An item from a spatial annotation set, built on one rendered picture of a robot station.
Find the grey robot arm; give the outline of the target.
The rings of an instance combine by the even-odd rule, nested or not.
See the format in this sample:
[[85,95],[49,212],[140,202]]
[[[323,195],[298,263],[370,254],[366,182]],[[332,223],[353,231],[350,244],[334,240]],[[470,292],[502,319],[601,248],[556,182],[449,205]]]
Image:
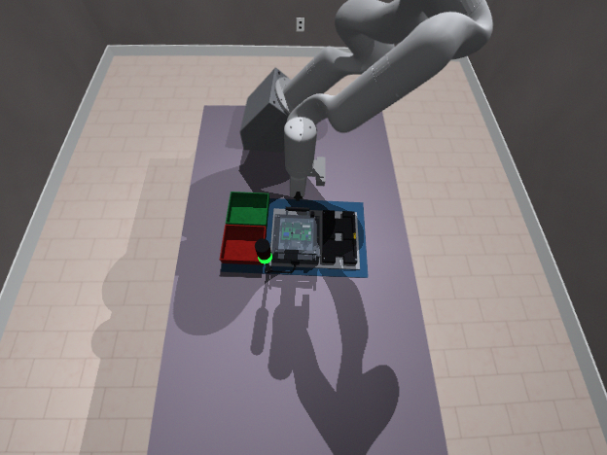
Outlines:
[[[274,87],[289,114],[286,171],[316,177],[316,186],[325,186],[325,158],[314,159],[316,124],[328,118],[337,132],[354,130],[433,78],[451,59],[481,49],[493,22],[485,0],[348,0],[336,14],[335,27],[354,55],[326,47],[292,80],[282,77]],[[348,75],[360,76],[335,96],[323,94]]]

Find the green open bin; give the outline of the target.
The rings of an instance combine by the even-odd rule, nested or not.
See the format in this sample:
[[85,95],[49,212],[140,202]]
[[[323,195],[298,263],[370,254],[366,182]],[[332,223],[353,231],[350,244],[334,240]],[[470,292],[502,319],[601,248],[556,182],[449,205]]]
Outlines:
[[226,225],[268,227],[269,193],[231,192]]

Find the red bin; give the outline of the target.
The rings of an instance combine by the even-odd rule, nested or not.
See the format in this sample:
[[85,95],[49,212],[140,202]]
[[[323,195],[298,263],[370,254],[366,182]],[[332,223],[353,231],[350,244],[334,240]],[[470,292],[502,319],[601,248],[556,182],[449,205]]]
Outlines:
[[267,238],[265,226],[225,225],[221,263],[259,264],[255,243]]

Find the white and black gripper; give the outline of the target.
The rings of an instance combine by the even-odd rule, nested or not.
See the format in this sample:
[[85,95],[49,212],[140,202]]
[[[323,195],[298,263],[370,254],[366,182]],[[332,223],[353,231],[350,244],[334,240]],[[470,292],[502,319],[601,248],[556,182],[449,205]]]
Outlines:
[[300,201],[304,197],[306,177],[298,178],[290,175],[290,196],[296,201]]

